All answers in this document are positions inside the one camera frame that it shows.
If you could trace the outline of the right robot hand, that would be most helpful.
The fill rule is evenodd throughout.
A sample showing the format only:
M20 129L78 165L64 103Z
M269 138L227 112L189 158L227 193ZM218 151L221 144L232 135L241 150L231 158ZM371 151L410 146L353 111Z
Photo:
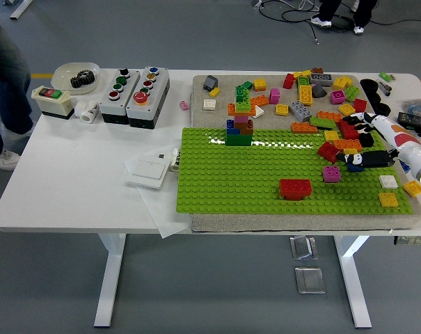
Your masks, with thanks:
M372 130L390 145L391 151L377 150L362 154L336 154L336 158L361 168L389 167L394 164L394 158L410 166L413 176L421 179L421 143L403 127L385 116L375 113L354 113L344 117L344 121L355 125L356 129Z

